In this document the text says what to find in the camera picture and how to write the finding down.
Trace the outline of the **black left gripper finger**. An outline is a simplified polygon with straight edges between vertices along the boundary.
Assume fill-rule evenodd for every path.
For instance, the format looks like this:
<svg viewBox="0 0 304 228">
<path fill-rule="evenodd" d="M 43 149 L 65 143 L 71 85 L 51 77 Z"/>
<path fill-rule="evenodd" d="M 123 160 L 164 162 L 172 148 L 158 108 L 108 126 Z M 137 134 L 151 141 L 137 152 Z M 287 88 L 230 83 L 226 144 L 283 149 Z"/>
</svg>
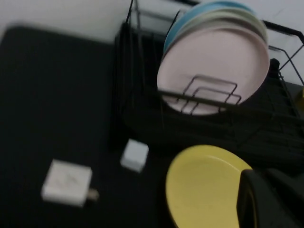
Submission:
<svg viewBox="0 0 304 228">
<path fill-rule="evenodd" d="M 304 175 L 276 169 L 242 171 L 237 218 L 241 228 L 302 228 Z"/>
</svg>

